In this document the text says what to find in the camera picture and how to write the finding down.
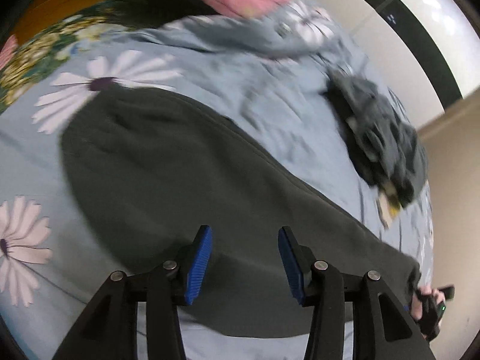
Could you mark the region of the right hand in black glove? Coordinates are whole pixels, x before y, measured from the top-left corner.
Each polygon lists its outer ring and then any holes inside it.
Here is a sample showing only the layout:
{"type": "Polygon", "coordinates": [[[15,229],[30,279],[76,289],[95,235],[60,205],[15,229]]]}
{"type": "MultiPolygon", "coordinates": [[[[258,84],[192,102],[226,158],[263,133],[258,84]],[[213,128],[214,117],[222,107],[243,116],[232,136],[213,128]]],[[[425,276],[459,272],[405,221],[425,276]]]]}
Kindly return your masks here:
{"type": "Polygon", "coordinates": [[[417,288],[412,295],[412,302],[410,306],[410,315],[415,321],[421,319],[423,311],[422,301],[417,296],[417,292],[424,296],[433,295],[434,297],[437,297],[439,295],[438,290],[433,289],[430,285],[424,285],[417,288]]]}

